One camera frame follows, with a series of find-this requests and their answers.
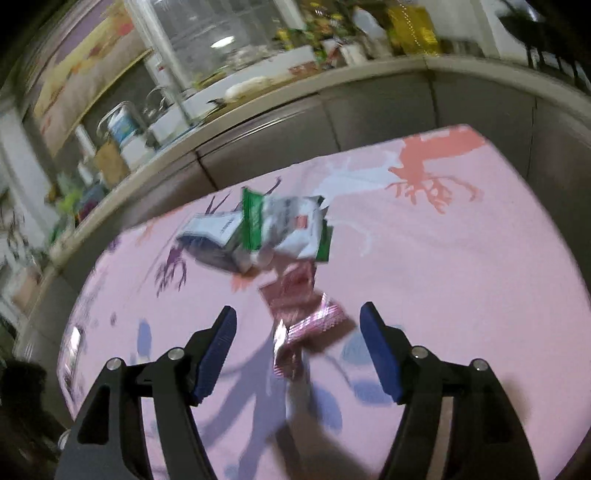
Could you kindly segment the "chrome kitchen faucet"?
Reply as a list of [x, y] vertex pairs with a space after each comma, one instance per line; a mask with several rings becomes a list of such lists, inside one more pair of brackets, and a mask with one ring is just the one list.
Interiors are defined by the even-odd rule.
[[178, 109], [181, 118], [187, 125], [193, 125], [193, 118], [184, 108], [180, 95], [166, 86], [156, 86], [147, 93], [142, 113], [150, 123], [153, 123], [172, 107]]

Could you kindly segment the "pink floral tablecloth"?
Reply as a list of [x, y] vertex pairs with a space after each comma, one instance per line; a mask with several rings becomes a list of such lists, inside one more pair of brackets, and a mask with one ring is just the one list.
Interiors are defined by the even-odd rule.
[[235, 308], [238, 333], [194, 418], [221, 479], [374, 479], [403, 409], [387, 396], [359, 330], [384, 320], [440, 359], [486, 359], [524, 425], [539, 474], [555, 478], [590, 426], [590, 299], [547, 212], [474, 130], [452, 127], [318, 157], [249, 181], [321, 196], [334, 229], [315, 282], [349, 322], [304, 354], [304, 378], [273, 372], [273, 318], [260, 288], [176, 248], [190, 219], [228, 212], [239, 186], [168, 208], [100, 251], [70, 315], [75, 360], [57, 374], [71, 412], [104, 363], [158, 358]]

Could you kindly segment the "white green snack bag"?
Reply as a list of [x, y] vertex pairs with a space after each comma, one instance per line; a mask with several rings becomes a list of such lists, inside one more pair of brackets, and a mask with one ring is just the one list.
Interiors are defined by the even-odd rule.
[[242, 190], [242, 250], [253, 267], [273, 259], [327, 262], [332, 226], [322, 196], [274, 196]]

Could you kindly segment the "barred kitchen window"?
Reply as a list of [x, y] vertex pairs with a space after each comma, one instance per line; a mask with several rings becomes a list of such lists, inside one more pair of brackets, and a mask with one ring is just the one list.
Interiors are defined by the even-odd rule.
[[127, 1], [125, 6], [182, 89], [303, 42], [297, 1]]

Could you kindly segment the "blue white detergent jug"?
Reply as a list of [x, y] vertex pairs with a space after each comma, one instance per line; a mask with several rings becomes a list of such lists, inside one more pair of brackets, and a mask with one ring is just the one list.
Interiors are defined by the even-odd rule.
[[140, 126], [129, 109], [122, 106], [108, 118], [107, 130], [114, 142], [122, 147], [140, 130]]

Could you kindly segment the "large yellow oil bottle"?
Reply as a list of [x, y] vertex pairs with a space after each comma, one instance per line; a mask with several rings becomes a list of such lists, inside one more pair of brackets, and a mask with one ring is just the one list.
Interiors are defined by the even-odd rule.
[[402, 50], [407, 55], [442, 53], [434, 24], [427, 9], [414, 1], [393, 1], [388, 15]]

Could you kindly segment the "steel wok with lid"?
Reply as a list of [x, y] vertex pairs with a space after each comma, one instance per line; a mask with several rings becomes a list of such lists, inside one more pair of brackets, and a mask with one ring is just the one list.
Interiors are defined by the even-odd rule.
[[549, 53], [573, 48], [558, 1], [502, 1], [507, 9], [498, 19], [528, 50]]

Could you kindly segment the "white plastic jug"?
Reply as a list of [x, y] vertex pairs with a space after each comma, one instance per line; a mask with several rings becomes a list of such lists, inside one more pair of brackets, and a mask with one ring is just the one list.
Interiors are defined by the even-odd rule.
[[370, 44], [374, 58], [387, 58], [392, 55], [390, 40], [384, 28], [369, 11], [356, 6], [353, 9], [353, 24], [363, 32]]

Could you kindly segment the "leaning wooden board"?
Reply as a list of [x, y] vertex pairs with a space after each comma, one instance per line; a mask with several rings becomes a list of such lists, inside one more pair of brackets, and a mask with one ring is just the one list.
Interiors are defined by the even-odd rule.
[[93, 162], [109, 189], [116, 187], [130, 174], [129, 167], [112, 140], [107, 140], [97, 150]]

